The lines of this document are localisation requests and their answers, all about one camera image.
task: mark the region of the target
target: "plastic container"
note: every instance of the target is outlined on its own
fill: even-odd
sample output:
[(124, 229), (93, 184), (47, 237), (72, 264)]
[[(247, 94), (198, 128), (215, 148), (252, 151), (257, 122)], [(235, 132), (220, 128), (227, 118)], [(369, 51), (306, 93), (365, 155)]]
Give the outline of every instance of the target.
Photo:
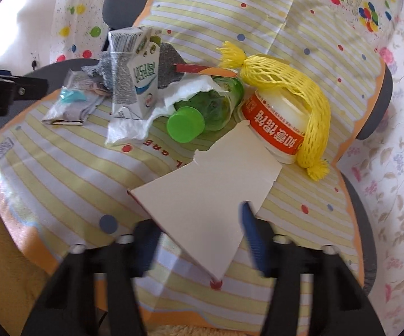
[(257, 90), (238, 108), (254, 132), (281, 163), (295, 162), (303, 142), (310, 110), (302, 98), (285, 88)]
[(236, 78), (215, 77), (224, 90), (199, 92), (187, 101), (174, 104), (177, 112), (167, 121), (169, 136), (188, 143), (203, 131), (218, 131), (227, 125), (233, 110), (244, 96), (244, 87)]

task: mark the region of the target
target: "white cardboard piece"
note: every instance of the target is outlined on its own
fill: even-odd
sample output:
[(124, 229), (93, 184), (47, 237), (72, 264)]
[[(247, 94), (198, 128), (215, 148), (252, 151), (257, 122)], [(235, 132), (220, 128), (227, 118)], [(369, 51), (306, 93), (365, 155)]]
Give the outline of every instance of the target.
[(214, 278), (231, 264), (243, 232), (239, 206), (264, 202), (281, 164), (248, 127), (238, 123), (191, 163), (132, 191), (163, 231)]

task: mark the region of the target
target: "yellow mesh net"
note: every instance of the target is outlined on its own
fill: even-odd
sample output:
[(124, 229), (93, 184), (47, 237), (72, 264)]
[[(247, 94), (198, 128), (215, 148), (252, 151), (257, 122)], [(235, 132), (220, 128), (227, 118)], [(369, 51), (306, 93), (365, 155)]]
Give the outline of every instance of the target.
[(306, 134), (297, 152), (297, 163), (306, 168), (313, 180), (320, 180), (329, 173), (328, 163), (322, 159), (330, 134), (331, 109), (320, 87), (302, 72), (279, 59), (266, 55), (245, 53), (233, 43), (226, 41), (219, 48), (222, 68), (240, 68), (245, 83), (257, 87), (286, 88), (303, 98), (311, 108)]

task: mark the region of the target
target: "black clamp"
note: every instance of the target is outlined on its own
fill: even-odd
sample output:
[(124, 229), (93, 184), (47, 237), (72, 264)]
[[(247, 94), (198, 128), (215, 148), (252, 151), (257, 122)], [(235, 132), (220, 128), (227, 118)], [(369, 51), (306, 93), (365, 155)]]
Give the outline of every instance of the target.
[(47, 80), (12, 76), (10, 71), (0, 70), (0, 116), (8, 114), (14, 101), (40, 100), (47, 92)]
[(276, 278), (261, 336), (297, 334), (302, 274), (313, 274), (308, 336), (385, 336), (373, 306), (336, 248), (303, 248), (275, 234), (248, 203), (241, 212), (256, 268), (264, 277)]
[(94, 275), (105, 273), (112, 336), (146, 336), (132, 278), (149, 269), (161, 230), (141, 221), (108, 246), (71, 248), (37, 299), (21, 336), (96, 336)]

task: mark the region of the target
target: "green plastic bottle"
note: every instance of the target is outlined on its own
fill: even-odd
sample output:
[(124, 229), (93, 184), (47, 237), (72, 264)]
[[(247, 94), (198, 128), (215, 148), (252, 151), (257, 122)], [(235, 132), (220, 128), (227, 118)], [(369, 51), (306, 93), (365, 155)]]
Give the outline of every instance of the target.
[(218, 131), (227, 125), (234, 108), (244, 96), (244, 87), (236, 78), (213, 77), (225, 91), (198, 92), (187, 101), (174, 104), (177, 112), (167, 122), (170, 137), (179, 143), (188, 143), (203, 131)]

